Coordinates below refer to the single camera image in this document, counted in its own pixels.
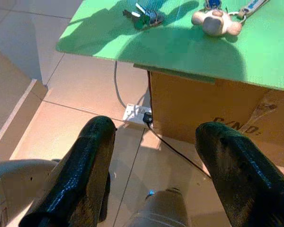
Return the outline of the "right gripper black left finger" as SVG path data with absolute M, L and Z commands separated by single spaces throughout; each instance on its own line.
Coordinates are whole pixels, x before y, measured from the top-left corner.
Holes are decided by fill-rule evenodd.
M 103 215 L 116 127 L 107 116 L 91 118 L 49 174 L 20 227 L 95 227 Z

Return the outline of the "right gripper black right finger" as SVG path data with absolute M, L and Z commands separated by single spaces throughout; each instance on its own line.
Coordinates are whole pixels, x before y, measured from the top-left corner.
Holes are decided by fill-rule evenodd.
M 195 148 L 233 227 L 284 227 L 284 174 L 246 136 L 200 124 Z

